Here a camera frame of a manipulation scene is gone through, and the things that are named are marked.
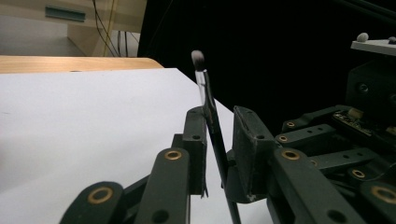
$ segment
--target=white table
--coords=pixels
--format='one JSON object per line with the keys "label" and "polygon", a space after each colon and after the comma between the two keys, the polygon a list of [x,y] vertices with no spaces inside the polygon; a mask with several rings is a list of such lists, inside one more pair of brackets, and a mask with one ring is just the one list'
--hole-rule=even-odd
{"label": "white table", "polygon": [[[149,175],[198,105],[175,68],[1,75],[0,222],[59,223],[91,184]],[[217,107],[231,148],[233,112]],[[191,223],[232,223],[207,139],[209,197],[191,196]],[[242,223],[272,223],[265,200],[238,206]]]}

